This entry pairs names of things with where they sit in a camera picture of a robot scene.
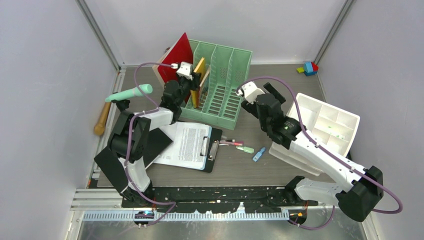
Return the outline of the orange illustrated book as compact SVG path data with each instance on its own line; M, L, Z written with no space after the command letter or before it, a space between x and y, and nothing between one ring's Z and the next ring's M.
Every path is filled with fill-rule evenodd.
M209 75L211 72L211 67L209 66L205 72L205 75L202 77L200 82L199 96L198 96L198 106L200 107L203 104L203 98L207 95L209 87Z

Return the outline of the yellow book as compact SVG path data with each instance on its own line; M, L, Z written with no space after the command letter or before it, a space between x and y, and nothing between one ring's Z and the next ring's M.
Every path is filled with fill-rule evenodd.
M195 66L192 72L192 88L190 90L191 93L191 102L193 108L198 108L200 104L200 84L203 79L203 75L206 73L206 60L202 57L197 65Z

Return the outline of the black book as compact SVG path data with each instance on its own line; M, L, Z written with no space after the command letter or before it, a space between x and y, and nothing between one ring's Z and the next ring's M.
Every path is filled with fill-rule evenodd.
M149 132L147 143L143 151L143 162L147 170L155 161L155 159L173 143L160 128L156 128Z

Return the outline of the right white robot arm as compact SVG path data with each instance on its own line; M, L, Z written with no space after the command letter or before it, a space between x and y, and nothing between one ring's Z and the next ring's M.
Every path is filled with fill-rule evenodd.
M286 99L270 84L266 92L253 82L236 89L244 97L241 106L259 121L260 128L273 143L282 146L330 176L334 183L314 181L296 176L286 185L285 198L291 205L304 201L322 202L339 207L350 219L363 222L384 196L383 173L376 166L365 168L337 152L324 150L312 132L299 120L284 114Z

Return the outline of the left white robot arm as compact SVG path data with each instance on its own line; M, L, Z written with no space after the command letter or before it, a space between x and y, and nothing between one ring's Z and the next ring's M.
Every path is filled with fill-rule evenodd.
M141 207L148 207L155 195L144 159L172 142L160 127L174 124L190 91L199 89L201 74L192 73L191 77L179 76L165 83L159 107L140 115L127 110L130 100L112 101L120 114L106 147L94 161L122 197Z

